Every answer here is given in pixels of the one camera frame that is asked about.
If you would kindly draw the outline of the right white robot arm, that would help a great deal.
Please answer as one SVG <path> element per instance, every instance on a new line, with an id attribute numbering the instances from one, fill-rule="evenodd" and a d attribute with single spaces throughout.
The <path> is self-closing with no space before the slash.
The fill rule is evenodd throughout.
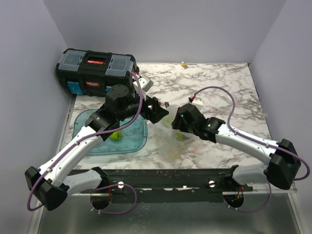
<path id="1" fill-rule="evenodd" d="M 172 128 L 194 134 L 201 140 L 230 146 L 260 161 L 255 165 L 235 166 L 232 174 L 224 179 L 224 185 L 230 191 L 248 183 L 270 183 L 288 190 L 301 166 L 290 141 L 265 140 L 238 129 L 232 130 L 221 119 L 206 118 L 190 103 L 178 108 Z"/>

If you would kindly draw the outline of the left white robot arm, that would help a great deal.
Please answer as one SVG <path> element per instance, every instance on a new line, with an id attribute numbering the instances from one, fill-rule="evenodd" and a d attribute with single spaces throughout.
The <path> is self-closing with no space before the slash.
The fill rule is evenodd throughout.
<path id="1" fill-rule="evenodd" d="M 156 97 L 144 96 L 141 89 L 132 92 L 125 85 L 114 85 L 106 94 L 104 104 L 90 115 L 67 146 L 39 168 L 31 166 L 25 171 L 30 190 L 27 209 L 36 210 L 30 205 L 33 196 L 43 207 L 52 211 L 71 193 L 93 189 L 98 193 L 104 192 L 108 180 L 99 167 L 80 175 L 70 176 L 69 173 L 91 150 L 107 140 L 112 133 L 122 130 L 121 121 L 142 116 L 151 123 L 157 123 L 168 113 Z"/>

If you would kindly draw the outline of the translucent white plastic bag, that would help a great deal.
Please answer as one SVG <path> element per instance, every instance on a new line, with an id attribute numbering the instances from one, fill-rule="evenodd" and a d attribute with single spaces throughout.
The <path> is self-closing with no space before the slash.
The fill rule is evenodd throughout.
<path id="1" fill-rule="evenodd" d="M 149 124 L 148 130 L 155 140 L 160 157 L 172 163 L 180 158 L 195 140 L 195 136 L 172 128 L 179 105 L 171 104 L 166 110 L 169 112 L 156 124 Z"/>

